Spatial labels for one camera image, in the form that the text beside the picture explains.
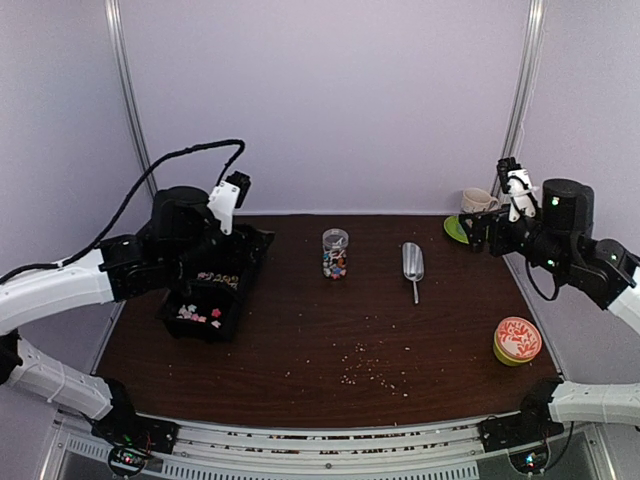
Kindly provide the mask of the clear plastic jar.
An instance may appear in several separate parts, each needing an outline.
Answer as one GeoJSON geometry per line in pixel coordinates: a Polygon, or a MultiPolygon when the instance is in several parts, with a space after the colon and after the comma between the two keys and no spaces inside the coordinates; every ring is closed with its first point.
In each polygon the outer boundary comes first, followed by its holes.
{"type": "Polygon", "coordinates": [[[348,233],[340,228],[326,230],[322,235],[322,273],[325,278],[339,280],[347,274],[348,233]]]}

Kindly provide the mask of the clear jar lid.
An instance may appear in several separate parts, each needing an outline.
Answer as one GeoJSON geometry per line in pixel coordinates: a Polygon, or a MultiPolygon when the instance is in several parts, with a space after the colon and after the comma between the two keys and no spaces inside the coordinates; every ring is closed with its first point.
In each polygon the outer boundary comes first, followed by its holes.
{"type": "Polygon", "coordinates": [[[340,228],[331,228],[322,234],[322,246],[325,251],[343,250],[349,244],[349,234],[340,228]]]}

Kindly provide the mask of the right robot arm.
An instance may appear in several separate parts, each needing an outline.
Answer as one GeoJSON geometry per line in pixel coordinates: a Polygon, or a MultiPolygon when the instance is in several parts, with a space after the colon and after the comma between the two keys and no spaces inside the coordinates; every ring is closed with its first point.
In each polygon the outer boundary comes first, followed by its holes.
{"type": "MultiPolygon", "coordinates": [[[[515,203],[498,210],[462,214],[459,222],[473,251],[495,257],[521,254],[527,266],[551,274],[554,287],[568,285],[598,307],[639,328],[639,257],[614,239],[592,238],[594,191],[569,179],[548,179],[533,212],[515,203]]],[[[552,423],[639,424],[636,384],[540,383],[513,419],[519,440],[535,440],[552,423]]]]}

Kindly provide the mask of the metal scoop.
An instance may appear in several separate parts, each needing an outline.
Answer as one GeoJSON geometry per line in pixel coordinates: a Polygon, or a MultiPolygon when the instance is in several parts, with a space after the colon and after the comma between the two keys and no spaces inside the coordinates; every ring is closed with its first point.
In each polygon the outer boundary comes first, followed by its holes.
{"type": "Polygon", "coordinates": [[[422,249],[413,242],[404,242],[401,247],[404,277],[411,282],[413,302],[420,302],[418,283],[424,277],[424,257],[422,249]]]}

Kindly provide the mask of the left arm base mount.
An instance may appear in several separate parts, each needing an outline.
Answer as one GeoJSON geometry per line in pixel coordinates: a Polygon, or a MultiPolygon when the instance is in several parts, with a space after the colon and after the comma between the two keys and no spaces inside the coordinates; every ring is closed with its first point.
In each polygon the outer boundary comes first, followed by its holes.
{"type": "Polygon", "coordinates": [[[111,410],[101,419],[87,418],[91,433],[111,445],[107,465],[119,478],[130,479],[154,459],[154,453],[171,454],[179,426],[177,423],[139,415],[126,387],[114,379],[104,379],[111,394],[111,410]]]}

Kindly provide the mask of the black three-compartment candy bin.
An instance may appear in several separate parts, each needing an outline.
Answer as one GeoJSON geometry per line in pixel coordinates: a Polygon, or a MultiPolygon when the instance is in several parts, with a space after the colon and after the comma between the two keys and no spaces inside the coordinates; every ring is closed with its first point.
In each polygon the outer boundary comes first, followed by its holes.
{"type": "Polygon", "coordinates": [[[185,283],[177,290],[168,291],[158,308],[155,318],[161,321],[168,333],[175,339],[197,339],[206,343],[229,342],[233,339],[244,301],[260,271],[247,271],[240,278],[237,290],[224,285],[198,282],[199,272],[212,272],[211,263],[218,249],[217,245],[224,239],[221,236],[215,242],[208,242],[204,250],[198,251],[194,258],[187,260],[185,283]],[[222,326],[216,329],[207,323],[196,323],[177,318],[178,309],[182,305],[194,304],[200,309],[218,308],[222,311],[222,326]]]}

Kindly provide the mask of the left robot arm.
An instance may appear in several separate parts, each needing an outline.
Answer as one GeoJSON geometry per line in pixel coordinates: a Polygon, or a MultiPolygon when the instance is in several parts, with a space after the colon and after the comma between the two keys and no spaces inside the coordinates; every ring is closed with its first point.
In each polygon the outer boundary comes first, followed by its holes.
{"type": "Polygon", "coordinates": [[[233,222],[244,187],[220,182],[160,190],[134,235],[99,242],[77,260],[37,267],[1,283],[1,381],[103,422],[123,444],[144,433],[125,387],[85,375],[40,352],[23,325],[94,304],[167,292],[159,317],[175,338],[232,338],[242,302],[274,235],[233,222]]]}

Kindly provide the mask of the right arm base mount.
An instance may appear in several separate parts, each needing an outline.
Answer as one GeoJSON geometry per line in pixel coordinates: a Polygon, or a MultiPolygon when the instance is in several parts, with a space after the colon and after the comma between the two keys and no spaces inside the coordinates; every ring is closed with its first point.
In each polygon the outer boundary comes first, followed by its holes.
{"type": "Polygon", "coordinates": [[[565,426],[552,419],[550,404],[563,383],[561,379],[541,380],[525,395],[517,413],[491,415],[481,421],[478,431],[484,451],[508,450],[511,466],[529,478],[553,469],[566,454],[575,429],[571,422],[563,447],[554,454],[550,439],[563,434],[565,426]]]}

